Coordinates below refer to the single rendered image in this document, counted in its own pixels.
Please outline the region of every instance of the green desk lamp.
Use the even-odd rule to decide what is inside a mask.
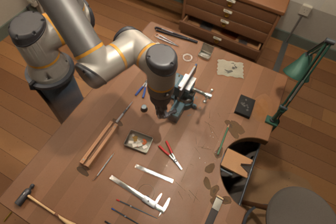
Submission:
[[[309,51],[300,56],[299,59],[294,61],[283,69],[284,73],[290,78],[297,80],[295,87],[290,92],[286,100],[278,108],[274,116],[268,115],[265,122],[272,125],[274,130],[279,124],[279,117],[288,110],[288,105],[293,100],[297,92],[301,89],[305,82],[309,82],[309,76],[314,71],[315,67],[320,63],[323,56],[327,53],[330,46],[335,45],[335,41],[326,38],[324,42],[313,47]]]

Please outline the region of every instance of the red handle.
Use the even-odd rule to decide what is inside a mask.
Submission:
[[[170,155],[161,145],[159,145],[159,148],[166,154],[166,155]]]
[[[166,141],[166,145],[168,146],[168,149],[169,149],[170,153],[173,153],[173,150],[170,148],[170,145],[169,145],[168,141]]]

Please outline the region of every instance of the drawer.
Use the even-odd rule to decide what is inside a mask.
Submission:
[[[218,4],[222,6],[223,8],[229,8],[232,10],[236,10],[237,12],[244,13],[248,16],[258,18],[260,20],[263,20],[271,24],[273,24],[277,18],[277,15],[274,13],[270,13],[268,11],[259,9],[258,7],[255,7],[252,5],[245,4],[240,1],[236,1],[235,4],[232,4],[231,2],[228,2],[227,0],[208,0],[208,1]]]
[[[213,13],[220,17],[225,17],[227,20],[248,26],[265,34],[269,33],[269,31],[272,29],[271,23],[267,23],[260,19],[253,18],[229,8],[223,8],[222,6],[207,0],[187,0],[186,4],[205,10],[209,13]]]
[[[212,44],[229,49],[254,61],[258,60],[260,55],[261,43],[252,40],[243,41],[239,39],[240,36],[238,36],[237,34],[230,34],[227,31],[227,34],[222,34],[218,30],[208,31],[202,29],[199,27],[201,22],[202,21],[199,19],[186,15],[183,20],[180,20],[180,31],[182,33],[191,34]]]
[[[217,16],[212,13],[208,13],[204,10],[198,9],[196,7],[193,7],[191,5],[185,6],[185,13],[193,16],[195,18],[199,18],[201,20],[204,20],[208,23],[211,23],[213,25],[223,27],[225,30],[233,31],[234,33],[237,33],[239,35],[243,35],[247,38],[256,40],[258,42],[265,42],[267,39],[267,34],[264,34],[260,31],[254,30],[250,27],[243,26],[239,23],[227,20],[225,18],[222,18],[220,16]]]

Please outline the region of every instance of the hammer head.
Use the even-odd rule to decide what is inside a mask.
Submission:
[[[32,193],[32,189],[34,188],[34,184],[31,184],[29,188],[25,189],[21,195],[17,198],[17,200],[15,201],[15,204],[17,204],[18,206],[22,206],[23,202],[25,202],[27,196],[29,194]]]

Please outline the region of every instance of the wooden drawer cabinet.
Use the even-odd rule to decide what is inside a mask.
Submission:
[[[257,61],[289,1],[184,0],[180,30]]]

